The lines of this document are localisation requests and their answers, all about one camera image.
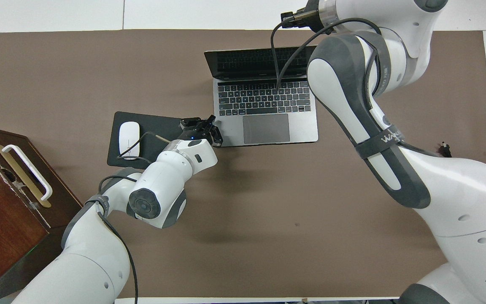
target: brown table surface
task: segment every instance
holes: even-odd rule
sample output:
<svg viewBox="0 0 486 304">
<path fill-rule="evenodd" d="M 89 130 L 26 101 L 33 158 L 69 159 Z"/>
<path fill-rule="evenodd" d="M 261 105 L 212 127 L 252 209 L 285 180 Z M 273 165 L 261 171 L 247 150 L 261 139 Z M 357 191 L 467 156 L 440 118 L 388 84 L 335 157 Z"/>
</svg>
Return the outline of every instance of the brown table surface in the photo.
<svg viewBox="0 0 486 304">
<path fill-rule="evenodd" d="M 0 33 L 0 129 L 27 135 L 86 200 L 106 165 L 116 111 L 207 117 L 205 50 L 268 47 L 269 31 Z M 278 46 L 308 31 L 280 31 Z M 378 99 L 410 144 L 486 163 L 481 32 L 437 32 L 416 83 Z M 114 212 L 140 296 L 399 296 L 445 262 L 424 221 L 394 202 L 318 106 L 314 144 L 221 148 L 187 182 L 166 230 Z M 120 297 L 133 296 L 132 279 Z"/>
</svg>

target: computer mouse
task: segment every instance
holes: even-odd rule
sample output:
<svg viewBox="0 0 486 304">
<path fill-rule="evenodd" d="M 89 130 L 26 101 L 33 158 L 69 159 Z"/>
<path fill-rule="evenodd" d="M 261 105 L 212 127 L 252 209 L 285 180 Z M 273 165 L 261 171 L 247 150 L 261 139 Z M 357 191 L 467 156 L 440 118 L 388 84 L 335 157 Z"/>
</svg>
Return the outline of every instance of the computer mouse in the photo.
<svg viewBox="0 0 486 304">
<path fill-rule="evenodd" d="M 127 121 L 119 127 L 119 154 L 125 152 L 135 142 L 140 139 L 140 125 L 135 121 Z M 140 143 L 136 144 L 132 149 L 123 156 L 140 156 Z M 125 160 L 135 160 L 136 158 L 125 157 Z"/>
</svg>

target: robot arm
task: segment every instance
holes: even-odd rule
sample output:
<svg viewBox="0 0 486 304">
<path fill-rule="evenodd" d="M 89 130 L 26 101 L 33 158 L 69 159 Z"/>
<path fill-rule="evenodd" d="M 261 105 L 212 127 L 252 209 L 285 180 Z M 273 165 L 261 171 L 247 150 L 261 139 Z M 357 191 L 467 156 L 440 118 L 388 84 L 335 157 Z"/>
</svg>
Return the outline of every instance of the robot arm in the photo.
<svg viewBox="0 0 486 304">
<path fill-rule="evenodd" d="M 430 54 L 432 27 L 447 0 L 310 0 L 287 27 L 345 23 L 308 65 L 310 89 L 335 117 L 384 189 L 429 225 L 448 264 L 402 295 L 402 304 L 486 304 L 486 164 L 439 158 L 410 146 L 374 101 L 417 80 Z"/>
<path fill-rule="evenodd" d="M 211 144 L 220 146 L 222 138 L 213 121 L 184 119 L 179 139 L 143 173 L 125 168 L 111 177 L 69 223 L 62 253 L 12 303 L 112 304 L 132 259 L 105 217 L 119 210 L 157 228 L 173 225 L 185 208 L 185 182 L 217 162 Z"/>
</svg>

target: white handle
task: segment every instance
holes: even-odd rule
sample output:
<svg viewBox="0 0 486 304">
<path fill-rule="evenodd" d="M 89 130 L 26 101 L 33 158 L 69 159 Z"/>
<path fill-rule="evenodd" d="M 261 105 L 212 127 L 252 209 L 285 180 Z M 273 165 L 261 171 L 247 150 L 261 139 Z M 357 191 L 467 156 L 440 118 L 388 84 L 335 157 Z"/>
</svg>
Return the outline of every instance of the white handle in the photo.
<svg viewBox="0 0 486 304">
<path fill-rule="evenodd" d="M 22 161 L 27 165 L 29 170 L 31 170 L 31 172 L 33 172 L 33 174 L 40 181 L 40 183 L 42 184 L 44 189 L 46 189 L 46 193 L 42 196 L 42 198 L 40 198 L 40 200 L 42 200 L 42 201 L 47 200 L 52 195 L 52 187 L 48 184 L 46 179 L 44 179 L 44 177 L 37 170 L 37 168 L 35 168 L 35 166 L 33 166 L 31 161 L 29 160 L 29 158 L 27 158 L 27 156 L 25 156 L 24 152 L 20 149 L 20 147 L 15 146 L 13 144 L 9 144 L 9 145 L 5 146 L 4 148 L 2 148 L 1 150 L 3 152 L 9 152 L 11 149 L 15 150 L 16 154 L 18 154 L 18 156 L 22 159 Z"/>
</svg>

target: wooden drawer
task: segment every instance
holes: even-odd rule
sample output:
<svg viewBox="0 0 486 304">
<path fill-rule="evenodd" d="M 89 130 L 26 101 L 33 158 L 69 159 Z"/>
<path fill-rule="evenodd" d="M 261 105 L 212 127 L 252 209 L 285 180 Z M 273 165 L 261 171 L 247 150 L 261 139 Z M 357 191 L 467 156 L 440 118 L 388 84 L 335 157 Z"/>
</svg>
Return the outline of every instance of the wooden drawer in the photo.
<svg viewBox="0 0 486 304">
<path fill-rule="evenodd" d="M 0 130 L 0 147 L 8 144 L 24 152 L 53 194 L 47 202 L 40 202 L 31 190 L 37 187 L 37 192 L 44 193 L 37 177 L 15 152 L 5 157 L 0 152 L 0 298 L 25 287 L 60 254 L 62 233 L 81 209 L 75 195 L 27 137 Z M 17 173 L 20 169 L 22 178 Z M 25 179 L 30 180 L 27 187 L 23 186 Z"/>
</svg>

